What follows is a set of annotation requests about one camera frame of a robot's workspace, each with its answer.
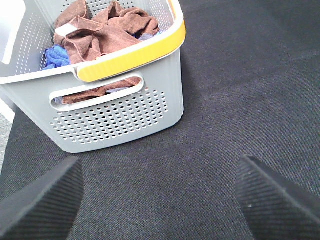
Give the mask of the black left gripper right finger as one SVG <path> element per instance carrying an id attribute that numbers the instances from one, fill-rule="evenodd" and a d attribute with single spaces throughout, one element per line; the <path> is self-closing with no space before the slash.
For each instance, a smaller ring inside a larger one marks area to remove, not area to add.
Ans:
<path id="1" fill-rule="evenodd" d="M 254 156 L 240 157 L 235 193 L 256 240 L 320 238 L 320 198 Z"/>

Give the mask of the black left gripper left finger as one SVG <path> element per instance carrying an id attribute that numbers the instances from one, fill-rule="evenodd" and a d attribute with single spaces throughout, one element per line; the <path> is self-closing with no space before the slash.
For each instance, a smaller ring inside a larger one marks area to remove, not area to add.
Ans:
<path id="1" fill-rule="evenodd" d="M 67 157 L 0 203 L 2 240 L 65 240 L 84 195 L 82 162 Z"/>

